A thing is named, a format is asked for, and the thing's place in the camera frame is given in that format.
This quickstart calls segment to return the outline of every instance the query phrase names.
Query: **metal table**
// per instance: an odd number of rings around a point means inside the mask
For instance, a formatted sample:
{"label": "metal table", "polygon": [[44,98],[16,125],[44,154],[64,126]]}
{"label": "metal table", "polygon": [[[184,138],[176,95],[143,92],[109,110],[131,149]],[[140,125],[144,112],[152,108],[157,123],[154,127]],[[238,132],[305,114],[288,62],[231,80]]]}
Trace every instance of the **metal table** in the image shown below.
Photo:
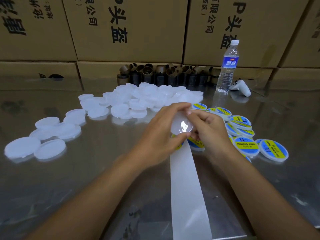
{"label": "metal table", "polygon": [[[252,164],[314,226],[320,226],[320,92],[257,90],[249,98],[202,87],[203,103],[247,117],[254,138],[278,141],[289,159],[277,164],[260,155]],[[79,108],[71,91],[0,91],[0,147],[28,136],[34,123]],[[155,113],[123,121],[87,119],[82,134],[67,142],[59,158],[11,161],[0,155],[0,238],[21,239],[65,201],[95,179],[122,152],[130,150]],[[223,173],[201,154],[194,161],[206,203],[213,239],[252,236],[250,223]],[[170,162],[143,172],[130,186],[106,226],[103,239],[172,239]]]}

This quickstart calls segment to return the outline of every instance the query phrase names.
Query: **clear plastic bottle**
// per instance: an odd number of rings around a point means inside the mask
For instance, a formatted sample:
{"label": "clear plastic bottle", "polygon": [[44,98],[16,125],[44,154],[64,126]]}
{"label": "clear plastic bottle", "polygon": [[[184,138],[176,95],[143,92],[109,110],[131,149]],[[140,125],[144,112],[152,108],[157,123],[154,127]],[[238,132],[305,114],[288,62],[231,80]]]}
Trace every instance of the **clear plastic bottle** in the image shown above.
{"label": "clear plastic bottle", "polygon": [[228,92],[232,83],[233,72],[237,67],[239,59],[238,53],[239,40],[231,40],[230,47],[224,53],[221,72],[217,82],[216,90],[218,92]]}

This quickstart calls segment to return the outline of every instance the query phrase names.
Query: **white paper strip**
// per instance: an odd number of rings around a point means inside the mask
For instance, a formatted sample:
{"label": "white paper strip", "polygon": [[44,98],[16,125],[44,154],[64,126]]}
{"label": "white paper strip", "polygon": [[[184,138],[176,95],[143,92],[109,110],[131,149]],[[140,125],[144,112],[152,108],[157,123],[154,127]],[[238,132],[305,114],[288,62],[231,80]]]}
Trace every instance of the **white paper strip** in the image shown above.
{"label": "white paper strip", "polygon": [[170,156],[171,213],[174,240],[212,240],[208,213],[190,146]]}

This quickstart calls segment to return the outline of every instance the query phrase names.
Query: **person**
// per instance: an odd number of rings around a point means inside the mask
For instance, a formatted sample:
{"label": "person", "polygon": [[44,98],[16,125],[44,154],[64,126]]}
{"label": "person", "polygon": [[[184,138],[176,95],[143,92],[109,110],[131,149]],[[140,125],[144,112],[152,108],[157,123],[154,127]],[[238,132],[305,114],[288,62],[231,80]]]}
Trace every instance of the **person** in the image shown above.
{"label": "person", "polygon": [[[111,214],[135,178],[165,161],[189,136],[203,142],[228,178],[258,239],[320,239],[320,234],[231,144],[221,117],[189,110],[190,103],[163,107],[147,125],[133,149],[117,158],[72,200],[64,204],[27,239],[99,239]],[[184,111],[196,128],[170,138],[171,123]]]}

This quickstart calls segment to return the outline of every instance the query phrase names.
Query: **person's left arm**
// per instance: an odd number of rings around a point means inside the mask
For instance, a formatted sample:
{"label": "person's left arm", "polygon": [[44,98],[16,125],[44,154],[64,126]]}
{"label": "person's left arm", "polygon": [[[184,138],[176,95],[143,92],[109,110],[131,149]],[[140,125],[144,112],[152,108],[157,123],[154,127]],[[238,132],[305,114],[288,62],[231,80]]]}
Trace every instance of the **person's left arm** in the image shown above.
{"label": "person's left arm", "polygon": [[172,119],[190,103],[163,107],[147,125],[142,138],[120,156],[81,193],[64,204],[27,239],[99,239],[113,211],[135,178],[146,168],[164,161],[190,133],[170,138]]}

